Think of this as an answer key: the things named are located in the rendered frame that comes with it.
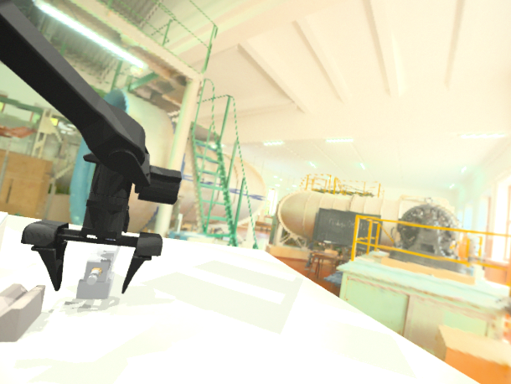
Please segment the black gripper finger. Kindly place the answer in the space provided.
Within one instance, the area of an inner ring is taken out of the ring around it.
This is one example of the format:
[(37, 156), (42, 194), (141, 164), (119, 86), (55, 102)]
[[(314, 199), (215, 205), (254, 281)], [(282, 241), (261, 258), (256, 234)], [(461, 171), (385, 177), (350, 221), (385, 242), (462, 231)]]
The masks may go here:
[(37, 252), (42, 259), (47, 272), (49, 274), (51, 283), (54, 286), (54, 291), (58, 292), (61, 288), (64, 269), (65, 248), (68, 241), (63, 241), (55, 248), (46, 248), (41, 246), (32, 246), (31, 251)]
[(151, 256), (140, 256), (136, 255), (136, 251), (134, 251), (132, 259), (130, 261), (130, 266), (126, 272), (125, 280), (122, 285), (122, 292), (121, 294), (124, 294), (128, 288), (129, 283), (134, 278), (134, 274), (137, 273), (137, 271), (140, 269), (140, 266), (144, 262), (150, 262), (152, 260)]

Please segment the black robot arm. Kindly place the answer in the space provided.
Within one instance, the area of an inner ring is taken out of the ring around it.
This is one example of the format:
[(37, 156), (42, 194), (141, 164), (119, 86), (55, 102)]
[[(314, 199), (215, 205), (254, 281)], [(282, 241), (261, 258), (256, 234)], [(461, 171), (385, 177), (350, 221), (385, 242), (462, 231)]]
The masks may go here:
[(0, 0), (0, 60), (80, 131), (96, 163), (90, 192), (174, 205), (181, 171), (150, 166), (141, 124), (106, 102), (11, 0)]

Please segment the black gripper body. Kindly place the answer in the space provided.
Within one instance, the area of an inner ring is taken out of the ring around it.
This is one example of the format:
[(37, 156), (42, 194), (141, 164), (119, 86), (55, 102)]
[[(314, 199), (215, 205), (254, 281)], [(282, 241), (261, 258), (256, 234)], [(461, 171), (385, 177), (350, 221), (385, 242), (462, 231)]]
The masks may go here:
[(163, 238), (160, 234), (140, 232), (139, 237), (122, 235), (128, 201), (128, 198), (90, 192), (80, 230), (69, 228), (69, 223), (66, 222), (43, 219), (25, 226), (20, 243), (55, 248), (63, 241), (77, 241), (135, 247), (136, 255), (160, 257), (163, 249)]

